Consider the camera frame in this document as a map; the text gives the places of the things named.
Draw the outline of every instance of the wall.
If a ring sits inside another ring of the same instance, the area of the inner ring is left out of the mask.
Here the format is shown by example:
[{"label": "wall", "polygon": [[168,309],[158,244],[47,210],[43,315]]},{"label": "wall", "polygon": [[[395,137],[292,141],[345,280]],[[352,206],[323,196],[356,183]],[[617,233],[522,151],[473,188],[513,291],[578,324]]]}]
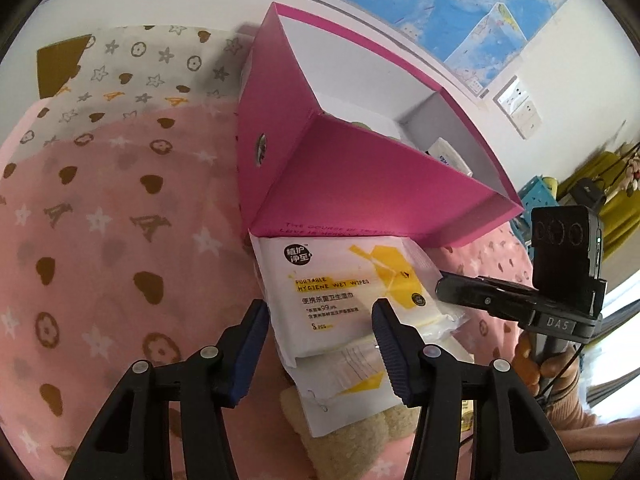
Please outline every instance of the wall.
[{"label": "wall", "polygon": [[[272,1],[356,30],[443,85],[479,127],[517,189],[535,174],[562,180],[608,140],[620,144],[640,131],[640,57],[600,0],[568,0],[483,100],[448,80],[437,60],[398,31],[341,0],[49,0],[30,17],[0,64],[0,140],[37,99],[34,51],[39,47],[95,27],[140,23],[255,30]],[[529,140],[492,101],[514,74],[528,85],[543,119]],[[614,142],[611,137],[625,119]]]},{"label": "wall", "polygon": [[[543,123],[529,140],[505,128],[487,103],[485,134],[519,189],[534,174],[564,180],[603,146],[640,132],[640,56],[601,0],[568,0],[490,86],[517,74]],[[625,126],[613,139],[623,121]]]}]

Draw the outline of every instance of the beige plush toy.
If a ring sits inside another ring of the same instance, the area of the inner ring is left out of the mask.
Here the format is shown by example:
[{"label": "beige plush toy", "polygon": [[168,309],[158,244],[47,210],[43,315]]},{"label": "beige plush toy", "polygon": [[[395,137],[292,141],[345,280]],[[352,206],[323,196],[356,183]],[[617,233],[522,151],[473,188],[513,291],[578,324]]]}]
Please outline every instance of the beige plush toy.
[{"label": "beige plush toy", "polygon": [[420,408],[400,404],[317,438],[311,437],[295,386],[280,394],[286,419],[300,436],[318,480],[358,480],[391,440],[415,432]]}]

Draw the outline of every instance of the cardboard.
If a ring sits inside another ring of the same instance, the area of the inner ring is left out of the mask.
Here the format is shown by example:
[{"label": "cardboard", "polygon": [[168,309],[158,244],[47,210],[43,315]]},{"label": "cardboard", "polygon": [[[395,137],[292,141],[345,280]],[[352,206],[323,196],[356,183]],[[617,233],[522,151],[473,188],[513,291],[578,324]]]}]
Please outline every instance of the cardboard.
[{"label": "cardboard", "polygon": [[[363,36],[272,4],[242,79],[241,211],[256,236],[395,235],[462,246],[522,211],[452,97]],[[438,137],[472,178],[425,154]]]}]

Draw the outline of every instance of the blue basket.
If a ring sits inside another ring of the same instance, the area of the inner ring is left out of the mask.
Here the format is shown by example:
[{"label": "blue basket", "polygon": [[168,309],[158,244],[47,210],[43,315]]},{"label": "blue basket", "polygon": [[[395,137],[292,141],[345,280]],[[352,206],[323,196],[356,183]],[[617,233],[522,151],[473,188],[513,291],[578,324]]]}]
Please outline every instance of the blue basket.
[{"label": "blue basket", "polygon": [[[516,235],[516,238],[524,245],[529,253],[529,258],[533,260],[533,247],[527,245],[527,241],[531,240],[531,210],[535,207],[555,207],[558,206],[558,202],[551,195],[549,188],[542,182],[542,179],[535,176],[529,180],[526,185],[518,192],[518,196],[522,201],[524,211],[518,217],[521,222],[516,220],[511,221],[511,229]],[[522,223],[526,225],[526,231],[522,229]]]}]

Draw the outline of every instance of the wall switch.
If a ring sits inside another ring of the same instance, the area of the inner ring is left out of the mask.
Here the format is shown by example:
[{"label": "wall switch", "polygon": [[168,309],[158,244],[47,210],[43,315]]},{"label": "wall switch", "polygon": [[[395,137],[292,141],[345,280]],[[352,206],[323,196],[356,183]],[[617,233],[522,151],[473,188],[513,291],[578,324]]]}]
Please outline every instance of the wall switch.
[{"label": "wall switch", "polygon": [[542,124],[542,118],[536,109],[536,105],[531,97],[527,98],[518,108],[511,114],[511,121],[515,124],[520,135],[524,139],[529,139]]},{"label": "wall switch", "polygon": [[510,117],[528,97],[529,91],[520,78],[514,76],[494,100]]}]

